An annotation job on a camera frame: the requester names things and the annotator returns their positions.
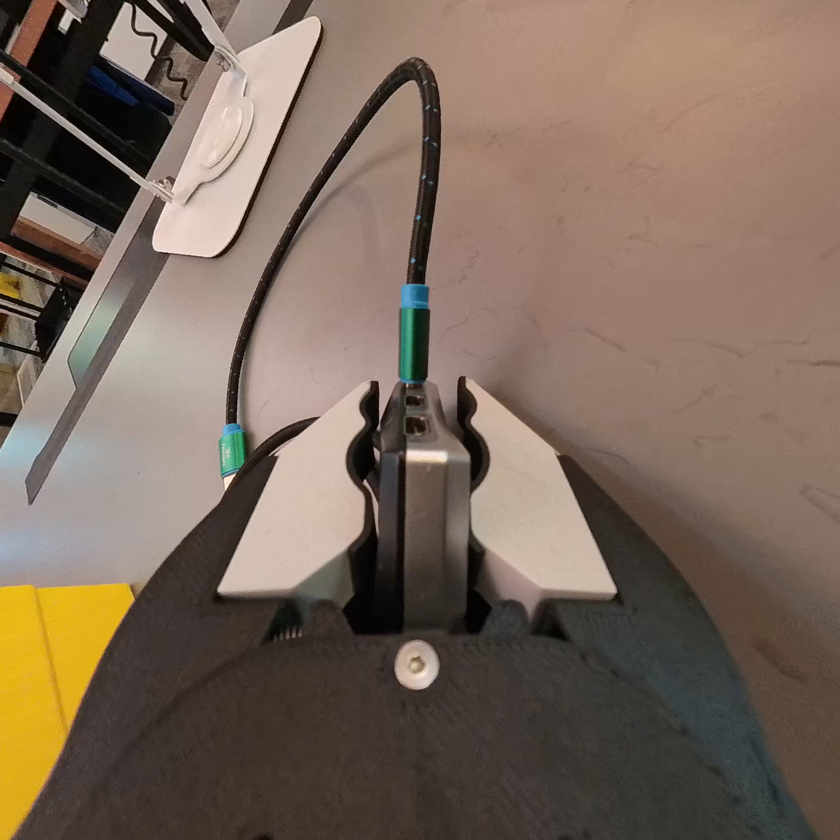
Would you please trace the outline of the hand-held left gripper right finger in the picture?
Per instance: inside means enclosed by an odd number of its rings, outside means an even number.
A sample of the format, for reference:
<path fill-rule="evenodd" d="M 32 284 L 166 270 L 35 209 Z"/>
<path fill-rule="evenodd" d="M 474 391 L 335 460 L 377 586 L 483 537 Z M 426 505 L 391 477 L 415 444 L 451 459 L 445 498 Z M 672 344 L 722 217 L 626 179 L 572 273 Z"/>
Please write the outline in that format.
<path fill-rule="evenodd" d="M 489 606 L 518 602 L 531 621 L 548 601 L 615 600 L 616 584 L 559 453 L 465 376 L 457 409 L 474 463 L 478 595 Z"/>

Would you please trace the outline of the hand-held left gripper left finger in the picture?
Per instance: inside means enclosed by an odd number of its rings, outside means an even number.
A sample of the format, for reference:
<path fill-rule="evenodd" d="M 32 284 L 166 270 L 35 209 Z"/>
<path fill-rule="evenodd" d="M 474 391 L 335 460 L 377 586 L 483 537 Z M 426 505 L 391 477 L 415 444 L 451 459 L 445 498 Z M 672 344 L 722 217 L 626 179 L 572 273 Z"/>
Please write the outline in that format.
<path fill-rule="evenodd" d="M 358 385 L 270 462 L 217 594 L 347 606 L 375 564 L 377 381 Z"/>

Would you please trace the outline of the black grey usb hub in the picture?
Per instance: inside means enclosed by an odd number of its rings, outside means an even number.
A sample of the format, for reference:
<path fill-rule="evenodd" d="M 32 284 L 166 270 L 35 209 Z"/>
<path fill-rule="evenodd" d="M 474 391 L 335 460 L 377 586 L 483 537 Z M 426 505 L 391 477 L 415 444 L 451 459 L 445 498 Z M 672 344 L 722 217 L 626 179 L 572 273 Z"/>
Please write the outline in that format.
<path fill-rule="evenodd" d="M 470 458 L 435 384 L 395 386 L 380 445 L 374 624 L 457 629 L 468 605 Z"/>

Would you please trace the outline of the large yellow box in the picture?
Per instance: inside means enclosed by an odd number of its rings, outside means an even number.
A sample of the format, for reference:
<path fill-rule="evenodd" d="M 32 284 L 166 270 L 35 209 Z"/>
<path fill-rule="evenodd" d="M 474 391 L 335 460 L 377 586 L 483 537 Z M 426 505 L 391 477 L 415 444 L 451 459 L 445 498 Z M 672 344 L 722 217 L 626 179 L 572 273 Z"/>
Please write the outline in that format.
<path fill-rule="evenodd" d="M 2 587 L 1 838 L 35 803 L 133 601 L 129 584 Z"/>

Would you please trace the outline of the white stand with clear legs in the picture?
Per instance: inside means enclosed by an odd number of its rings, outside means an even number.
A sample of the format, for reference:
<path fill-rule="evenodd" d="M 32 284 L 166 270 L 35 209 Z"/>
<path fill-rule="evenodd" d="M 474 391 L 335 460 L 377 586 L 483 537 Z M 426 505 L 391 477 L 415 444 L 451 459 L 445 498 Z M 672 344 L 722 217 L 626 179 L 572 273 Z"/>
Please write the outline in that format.
<path fill-rule="evenodd" d="M 2 84 L 142 190 L 163 202 L 152 247 L 163 255 L 215 258 L 238 236 L 322 39 L 307 17 L 246 49 L 233 47 L 204 2 L 187 1 L 223 73 L 173 181 L 134 171 L 6 69 Z"/>

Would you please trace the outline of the black metal shelf rack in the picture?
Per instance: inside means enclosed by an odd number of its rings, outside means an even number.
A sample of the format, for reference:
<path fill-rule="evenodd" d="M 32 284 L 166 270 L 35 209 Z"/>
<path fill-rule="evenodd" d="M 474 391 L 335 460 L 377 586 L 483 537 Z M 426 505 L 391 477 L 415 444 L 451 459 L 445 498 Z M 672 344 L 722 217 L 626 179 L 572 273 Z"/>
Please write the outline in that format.
<path fill-rule="evenodd" d="M 141 175 L 212 48 L 185 2 L 2 2 L 2 70 Z M 139 187 L 2 85 L 2 354 L 45 362 L 100 262 L 30 207 L 114 234 Z"/>

